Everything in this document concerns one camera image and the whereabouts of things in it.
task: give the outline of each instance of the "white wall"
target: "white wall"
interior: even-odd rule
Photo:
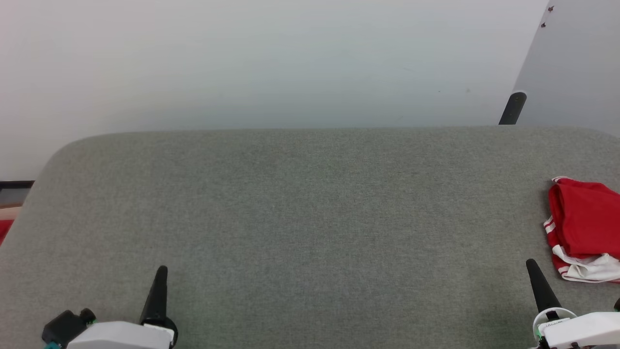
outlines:
[[[620,137],[620,1],[551,0],[515,89],[518,125],[572,125]]]
[[[129,130],[497,124],[546,0],[2,0],[0,179]]]

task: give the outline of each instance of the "red cloth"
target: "red cloth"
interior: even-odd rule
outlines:
[[[609,253],[620,259],[620,194],[601,183],[566,177],[554,181],[549,206],[555,234],[548,234],[549,244],[559,241],[566,254],[575,258]]]
[[[4,237],[9,232],[11,225],[13,224],[12,220],[0,220],[0,245],[4,241]]]

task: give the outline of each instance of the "folded red cloth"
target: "folded red cloth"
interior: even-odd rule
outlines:
[[[12,220],[0,220],[0,245],[4,241],[4,237],[9,232],[11,225],[13,224]]]
[[[620,194],[601,183],[553,180],[557,184],[549,190],[549,206],[566,254],[588,258],[609,253],[620,259]]]

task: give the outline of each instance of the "robotic arm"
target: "robotic arm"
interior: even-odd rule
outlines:
[[[168,268],[160,266],[146,298],[140,324],[97,322],[84,309],[80,315],[66,310],[43,328],[45,349],[172,349],[179,331],[166,317]]]
[[[538,349],[620,348],[620,299],[615,312],[577,316],[560,305],[536,261],[526,266],[539,312],[532,325]]]

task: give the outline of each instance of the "gray fabric surface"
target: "gray fabric surface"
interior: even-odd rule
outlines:
[[[107,135],[59,151],[0,247],[0,343],[65,309],[135,322],[169,267],[178,348],[526,348],[559,175],[620,189],[620,140],[473,127]]]

